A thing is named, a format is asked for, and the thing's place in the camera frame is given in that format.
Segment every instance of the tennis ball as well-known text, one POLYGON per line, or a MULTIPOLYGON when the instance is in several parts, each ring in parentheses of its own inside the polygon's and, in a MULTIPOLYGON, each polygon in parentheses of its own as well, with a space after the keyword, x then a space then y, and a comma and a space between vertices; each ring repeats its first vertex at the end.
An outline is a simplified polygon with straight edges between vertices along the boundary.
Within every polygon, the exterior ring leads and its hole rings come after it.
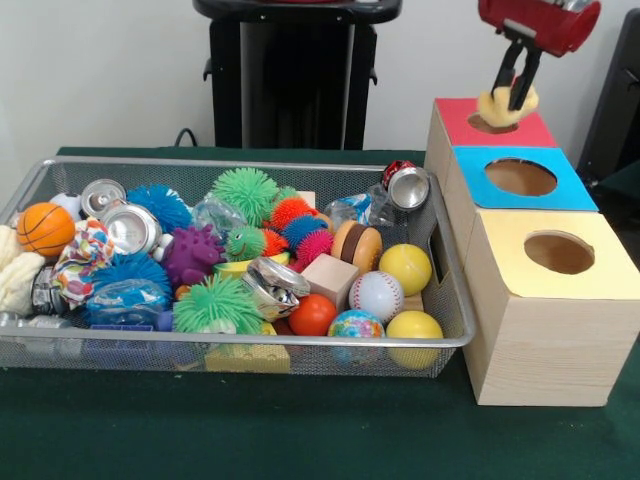
POLYGON ((400 282, 405 297, 420 293, 431 280, 429 257, 415 245, 403 243, 391 247, 382 255, 379 268, 400 282))
MULTIPOLYGON (((389 338, 444 338, 442 328, 431 316, 420 311, 406 311, 397 315, 387 327, 389 338)), ((434 348, 390 348, 389 355, 396 364, 409 370, 424 370, 438 358, 434 348)))

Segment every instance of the green tablecloth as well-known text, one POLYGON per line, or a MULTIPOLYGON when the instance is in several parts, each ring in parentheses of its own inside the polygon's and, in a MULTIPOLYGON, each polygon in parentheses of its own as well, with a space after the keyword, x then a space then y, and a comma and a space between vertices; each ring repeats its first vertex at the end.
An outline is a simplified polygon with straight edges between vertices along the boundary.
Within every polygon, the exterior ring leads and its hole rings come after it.
MULTIPOLYGON (((216 149, 61 154, 248 160, 216 149)), ((422 152, 260 152, 329 163, 422 152)), ((640 352, 602 409, 475 405, 437 380, 0 370, 0 478, 637 478, 640 352)))

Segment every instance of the baseball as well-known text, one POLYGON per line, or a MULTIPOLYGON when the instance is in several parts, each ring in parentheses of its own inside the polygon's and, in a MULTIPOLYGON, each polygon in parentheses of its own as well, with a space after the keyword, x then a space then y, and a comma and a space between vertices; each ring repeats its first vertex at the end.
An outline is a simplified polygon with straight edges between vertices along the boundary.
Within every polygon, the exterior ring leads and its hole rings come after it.
POLYGON ((349 305, 375 315, 384 325, 404 307, 402 285, 384 272, 369 272, 358 277, 349 291, 349 305))

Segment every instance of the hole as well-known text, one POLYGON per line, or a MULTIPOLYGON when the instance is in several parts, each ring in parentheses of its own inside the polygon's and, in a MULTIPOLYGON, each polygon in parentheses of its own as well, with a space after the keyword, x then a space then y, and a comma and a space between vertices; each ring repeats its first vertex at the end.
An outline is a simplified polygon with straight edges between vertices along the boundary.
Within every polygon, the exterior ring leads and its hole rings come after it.
POLYGON ((500 190, 525 197, 548 195, 558 186, 558 179, 551 170, 520 158, 496 160, 484 171, 500 190))
POLYGON ((553 272, 577 275, 594 262, 593 247, 566 232, 538 232, 524 243, 527 256, 553 272))
POLYGON ((491 135, 503 135, 505 133, 515 132, 518 129, 517 123, 508 127, 492 127, 484 121, 479 113, 474 113, 473 115, 471 115, 467 119, 467 122, 479 132, 489 133, 491 135))

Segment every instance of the wire mesh basket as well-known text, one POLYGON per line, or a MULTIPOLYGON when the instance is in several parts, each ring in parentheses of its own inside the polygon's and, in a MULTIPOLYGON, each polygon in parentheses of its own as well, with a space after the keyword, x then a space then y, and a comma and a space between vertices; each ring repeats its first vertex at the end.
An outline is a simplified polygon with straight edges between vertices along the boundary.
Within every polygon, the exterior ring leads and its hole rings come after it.
MULTIPOLYGON (((322 209, 336 198, 365 192, 380 181, 382 166, 234 163, 163 159, 55 157, 32 169, 0 214, 16 212, 60 192, 81 192, 100 178, 130 189, 163 183, 195 204, 226 169, 256 167, 279 185, 316 192, 322 209)), ((475 314, 460 267, 437 179, 429 175, 428 201, 397 226, 379 228, 384 247, 412 243, 426 251, 433 278, 422 291, 424 309, 440 323, 444 339, 361 339, 302 336, 182 334, 151 331, 3 327, 0 366, 134 371, 227 371, 303 375, 435 377, 456 348, 475 333, 475 314)))

